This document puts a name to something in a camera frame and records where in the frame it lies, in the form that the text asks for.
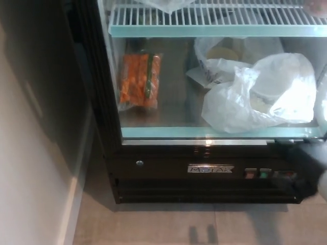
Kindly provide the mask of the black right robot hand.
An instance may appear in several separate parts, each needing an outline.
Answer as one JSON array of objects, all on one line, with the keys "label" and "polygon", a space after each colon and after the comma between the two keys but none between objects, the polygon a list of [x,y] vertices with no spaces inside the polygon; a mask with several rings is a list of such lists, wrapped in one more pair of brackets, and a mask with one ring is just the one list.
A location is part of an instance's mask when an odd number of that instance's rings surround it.
[{"label": "black right robot hand", "polygon": [[276,187],[300,200],[316,194],[326,200],[326,141],[276,141],[275,150],[299,174],[298,179],[273,178]]}]

